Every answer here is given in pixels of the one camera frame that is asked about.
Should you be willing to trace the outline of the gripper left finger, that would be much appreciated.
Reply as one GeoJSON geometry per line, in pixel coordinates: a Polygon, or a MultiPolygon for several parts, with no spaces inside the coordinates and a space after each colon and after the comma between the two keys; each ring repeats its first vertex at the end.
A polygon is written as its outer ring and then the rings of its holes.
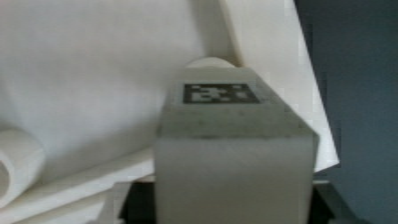
{"type": "Polygon", "coordinates": [[[156,224],[153,182],[114,185],[98,218],[87,224],[156,224]]]}

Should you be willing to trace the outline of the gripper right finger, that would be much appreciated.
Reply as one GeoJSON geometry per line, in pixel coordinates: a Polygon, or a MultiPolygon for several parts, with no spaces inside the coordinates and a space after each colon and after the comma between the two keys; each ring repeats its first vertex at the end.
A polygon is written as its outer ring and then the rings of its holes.
{"type": "Polygon", "coordinates": [[[353,224],[355,215],[343,201],[343,197],[325,180],[313,182],[313,198],[309,224],[353,224]]]}

